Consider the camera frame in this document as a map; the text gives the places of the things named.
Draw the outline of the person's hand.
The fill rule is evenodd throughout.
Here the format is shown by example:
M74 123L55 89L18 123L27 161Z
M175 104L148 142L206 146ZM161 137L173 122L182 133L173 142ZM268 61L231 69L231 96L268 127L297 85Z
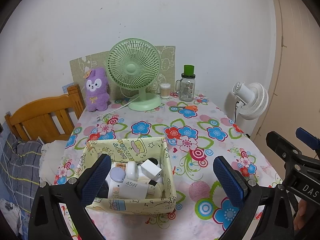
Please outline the person's hand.
M294 230L298 231L303 228L303 226L306 224L306 210L308 208L308 202L301 199L298 203L298 211L297 214L293 220Z

